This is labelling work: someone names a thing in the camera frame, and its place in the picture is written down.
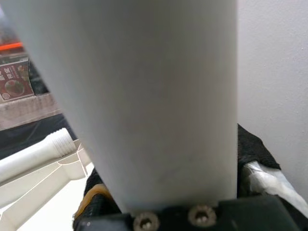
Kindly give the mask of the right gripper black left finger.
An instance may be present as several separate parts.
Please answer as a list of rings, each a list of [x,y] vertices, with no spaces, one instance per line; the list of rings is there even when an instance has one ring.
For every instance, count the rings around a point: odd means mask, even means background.
[[[96,217],[120,213],[116,202],[94,168],[86,181],[84,196],[74,218]]]

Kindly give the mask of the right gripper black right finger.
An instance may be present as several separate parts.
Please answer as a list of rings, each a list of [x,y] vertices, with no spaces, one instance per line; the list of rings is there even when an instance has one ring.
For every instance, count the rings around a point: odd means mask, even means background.
[[[276,195],[300,213],[308,203],[295,190],[263,141],[238,125],[238,196]]]

